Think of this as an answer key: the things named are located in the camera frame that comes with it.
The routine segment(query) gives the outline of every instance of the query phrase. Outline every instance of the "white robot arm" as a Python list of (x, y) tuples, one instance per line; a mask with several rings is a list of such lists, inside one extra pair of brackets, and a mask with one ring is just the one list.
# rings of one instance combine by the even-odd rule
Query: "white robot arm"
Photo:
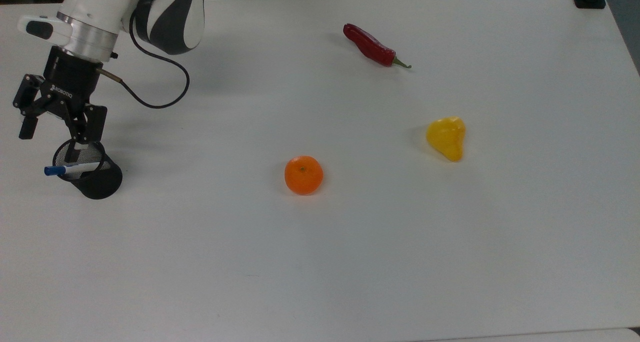
[(23, 16), (18, 29), (88, 61), (107, 62), (121, 29), (167, 54), (194, 49), (204, 30), (204, 0), (64, 0), (56, 18)]
[[(44, 112), (55, 114), (64, 120), (71, 134), (70, 152), (62, 162), (77, 164), (83, 159), (79, 158), (82, 150), (90, 145), (102, 148), (107, 109), (89, 102), (100, 75), (116, 80), (138, 102), (154, 109), (178, 102), (189, 86), (189, 75), (183, 66), (144, 51), (181, 68), (186, 85), (182, 94), (166, 105), (149, 105), (138, 98), (122, 79), (103, 70), (103, 62), (117, 57), (114, 46), (119, 32), (133, 32), (170, 55), (188, 52), (202, 38), (204, 0), (64, 0), (55, 18), (23, 16), (18, 29), (54, 45), (43, 75), (25, 75), (13, 99), (13, 106), (24, 116), (19, 137), (33, 138), (38, 116)], [(91, 188), (98, 194), (92, 192), (90, 198), (105, 198), (118, 189), (122, 173), (112, 160), (110, 168), (114, 176), (107, 184), (112, 188), (101, 187), (107, 185), (104, 181), (94, 182)]]

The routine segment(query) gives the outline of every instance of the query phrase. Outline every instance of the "yellow pepper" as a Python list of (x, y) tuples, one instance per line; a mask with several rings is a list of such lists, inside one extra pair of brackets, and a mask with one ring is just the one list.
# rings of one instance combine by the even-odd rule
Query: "yellow pepper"
[(427, 128), (427, 141), (452, 162), (462, 159), (462, 143), (467, 128), (460, 117), (438, 119)]

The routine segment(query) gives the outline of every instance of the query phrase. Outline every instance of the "pen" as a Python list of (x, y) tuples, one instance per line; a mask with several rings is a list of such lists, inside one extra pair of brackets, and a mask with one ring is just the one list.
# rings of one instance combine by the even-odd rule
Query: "pen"
[(65, 175), (69, 173), (83, 173), (94, 171), (100, 162), (76, 164), (75, 166), (50, 166), (44, 168), (45, 175)]

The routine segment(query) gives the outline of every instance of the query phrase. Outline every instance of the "black mesh cup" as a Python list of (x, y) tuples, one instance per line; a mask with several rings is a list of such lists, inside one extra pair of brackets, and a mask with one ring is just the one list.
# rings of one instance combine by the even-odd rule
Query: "black mesh cup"
[(122, 183), (122, 170), (105, 153), (105, 148), (99, 142), (84, 144), (86, 148), (74, 148), (75, 142), (68, 140), (55, 151), (53, 156), (54, 166), (75, 166), (77, 164), (98, 162), (93, 171), (82, 173), (69, 173), (59, 175), (75, 185), (87, 198), (101, 200), (115, 193)]

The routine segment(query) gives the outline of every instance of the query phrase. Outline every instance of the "white table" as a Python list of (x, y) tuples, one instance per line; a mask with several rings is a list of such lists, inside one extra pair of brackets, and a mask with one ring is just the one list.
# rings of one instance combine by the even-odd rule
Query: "white table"
[[(164, 111), (102, 78), (106, 200), (46, 177), (68, 132), (18, 139), (49, 46), (0, 42), (0, 339), (393, 340), (640, 324), (640, 78), (609, 9), (572, 0), (207, 2), (192, 89)], [(359, 25), (413, 70), (342, 35)], [(122, 35), (105, 69), (167, 102), (179, 71)], [(454, 164), (425, 142), (458, 115)], [(313, 196), (282, 170), (324, 166)]]

